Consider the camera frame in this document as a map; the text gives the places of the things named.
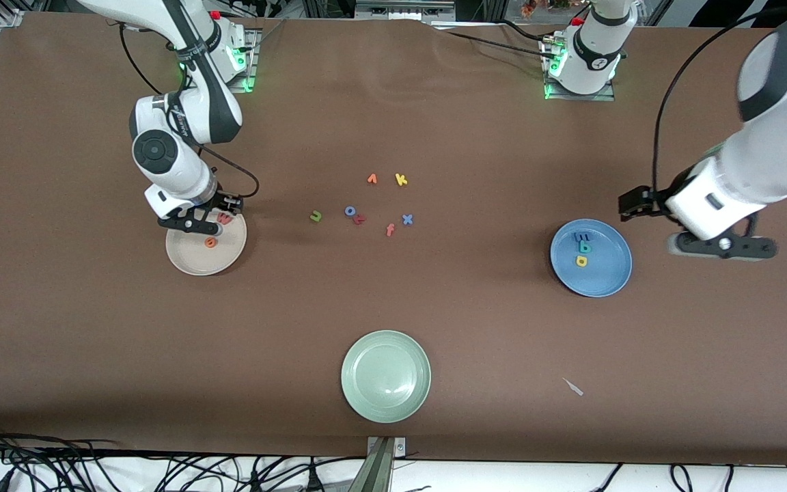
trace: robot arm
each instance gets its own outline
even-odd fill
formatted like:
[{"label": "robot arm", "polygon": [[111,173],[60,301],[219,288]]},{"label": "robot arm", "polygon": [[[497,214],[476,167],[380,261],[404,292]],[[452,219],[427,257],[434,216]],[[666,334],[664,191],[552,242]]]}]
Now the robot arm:
[{"label": "robot arm", "polygon": [[221,228],[191,220],[193,209],[221,208],[238,214],[241,199],[224,193],[191,144],[229,142],[241,128],[241,111],[221,69],[231,79],[232,56],[244,28],[212,19],[201,0],[79,0],[109,18],[159,32],[172,43],[195,87],[135,103],[129,118],[133,158],[151,181],[145,198],[159,224],[184,232],[219,234]]},{"label": "robot arm", "polygon": [[[762,241],[757,245],[768,253],[762,258],[775,254],[771,240],[750,237],[752,231],[738,236],[731,227],[787,198],[787,22],[763,38],[743,62],[737,99],[743,128],[660,193],[666,208],[690,231],[674,237],[674,253],[691,253],[691,244],[699,243],[722,258],[759,259],[750,253],[749,242]],[[620,210],[622,220],[646,215],[626,213],[626,208]],[[746,249],[735,250],[743,244]]]},{"label": "robot arm", "polygon": [[621,48],[637,24],[634,0],[597,0],[582,25],[562,32],[564,52],[549,74],[575,94],[594,94],[612,78]]}]

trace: brown table surface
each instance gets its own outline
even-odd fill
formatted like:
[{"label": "brown table surface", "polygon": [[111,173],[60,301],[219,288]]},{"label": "brown table surface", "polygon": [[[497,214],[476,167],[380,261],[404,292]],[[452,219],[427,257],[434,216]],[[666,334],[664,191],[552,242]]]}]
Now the brown table surface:
[{"label": "brown table surface", "polygon": [[[118,29],[26,15],[0,39],[0,428],[141,449],[361,454],[404,435],[424,458],[787,462],[787,200],[762,212],[780,252],[759,264],[671,256],[672,224],[616,215],[649,180],[660,97],[710,32],[635,30],[616,101],[586,103],[544,100],[531,55],[427,25],[288,21],[217,146],[262,181],[249,245],[189,277],[129,155],[150,91]],[[728,34],[678,84],[663,184],[739,128],[735,76],[764,33]],[[127,40],[175,90],[161,38]],[[386,237],[402,214],[415,225]],[[581,217],[633,251],[606,299],[549,266],[553,233]],[[340,389],[347,349],[380,329],[415,337],[433,370],[424,407],[388,426]]]}]

